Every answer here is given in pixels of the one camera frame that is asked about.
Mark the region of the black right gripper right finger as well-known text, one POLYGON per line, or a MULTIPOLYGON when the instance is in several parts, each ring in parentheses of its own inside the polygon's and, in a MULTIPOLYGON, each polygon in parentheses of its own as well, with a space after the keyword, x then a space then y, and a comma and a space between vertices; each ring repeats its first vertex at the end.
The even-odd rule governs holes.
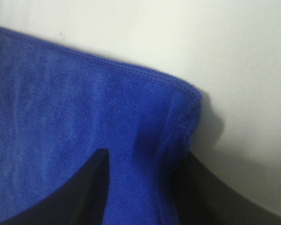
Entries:
POLYGON ((281 217, 228 187, 189 153, 173 173, 182 225, 281 225, 281 217))

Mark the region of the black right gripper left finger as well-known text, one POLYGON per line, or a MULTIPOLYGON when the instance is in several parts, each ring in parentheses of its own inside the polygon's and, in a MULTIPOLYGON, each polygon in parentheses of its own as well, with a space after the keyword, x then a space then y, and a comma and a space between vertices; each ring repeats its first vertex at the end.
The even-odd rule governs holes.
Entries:
POLYGON ((109 193, 110 157, 97 149, 64 185, 4 225, 101 225, 109 193))

